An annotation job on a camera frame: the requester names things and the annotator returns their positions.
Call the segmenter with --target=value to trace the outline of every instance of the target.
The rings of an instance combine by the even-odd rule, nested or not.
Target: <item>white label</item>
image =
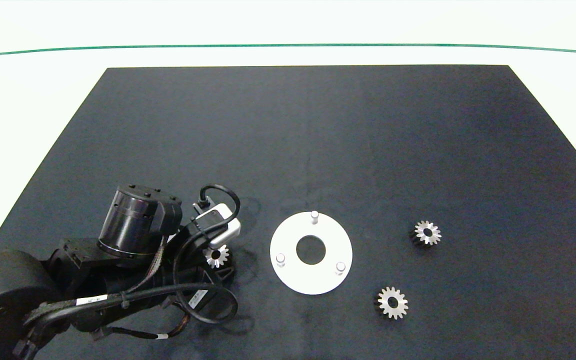
[[[199,301],[201,301],[204,298],[207,292],[208,290],[197,290],[197,292],[194,293],[192,298],[190,298],[190,301],[188,301],[190,307],[192,309],[195,309],[195,306],[199,304]]]
[[[90,296],[90,297],[80,297],[77,299],[75,305],[84,305],[90,303],[96,303],[97,301],[104,301],[108,299],[108,294]]]

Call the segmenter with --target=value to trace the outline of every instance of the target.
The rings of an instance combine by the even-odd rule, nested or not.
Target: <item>white circular plate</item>
[[[326,247],[324,258],[306,264],[297,255],[297,243],[303,237],[318,237]],[[296,292],[317,295],[338,287],[353,262],[348,234],[335,219],[317,211],[299,212],[285,219],[272,235],[270,262],[287,287]]]

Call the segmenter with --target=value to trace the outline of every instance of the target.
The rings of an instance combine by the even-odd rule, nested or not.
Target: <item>black tabletop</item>
[[[168,341],[71,329],[38,359],[576,358],[576,151],[507,66],[110,68],[0,249],[47,258],[61,238],[96,237],[121,183],[177,194],[189,215],[211,182],[242,197],[238,318]],[[279,223],[310,210],[354,253],[316,296],[286,287],[269,255]],[[442,241],[416,248],[426,220]],[[403,319],[376,312],[386,286],[409,301]],[[122,324],[178,320],[155,308]]]

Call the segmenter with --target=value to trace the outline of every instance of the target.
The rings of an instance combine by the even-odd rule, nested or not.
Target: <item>center hole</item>
[[[388,306],[390,306],[391,308],[397,308],[400,305],[400,302],[397,301],[396,298],[394,297],[389,297],[388,298]]]
[[[326,245],[315,235],[307,235],[297,242],[297,256],[302,262],[315,265],[326,255]]]

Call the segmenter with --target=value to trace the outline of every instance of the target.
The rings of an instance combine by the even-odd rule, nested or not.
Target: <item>metal gear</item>
[[[393,307],[388,303],[390,298],[397,300],[396,307]],[[408,309],[406,303],[408,303],[408,301],[404,298],[404,294],[400,293],[400,290],[395,290],[394,287],[386,286],[386,289],[381,289],[381,292],[377,294],[376,304],[379,304],[378,311],[382,312],[382,314],[387,316],[388,319],[403,319],[404,315],[406,315],[406,309]]]
[[[432,222],[420,221],[414,226],[413,240],[423,246],[433,246],[440,241],[441,230]]]
[[[219,257],[217,257],[216,259],[213,257],[213,253],[218,252],[219,253]],[[203,251],[203,256],[205,256],[206,258],[206,262],[210,265],[211,269],[217,268],[219,269],[219,267],[224,266],[224,263],[228,261],[228,248],[226,247],[226,245],[222,245],[220,248],[218,248],[217,250],[213,250],[212,248],[206,248]]]

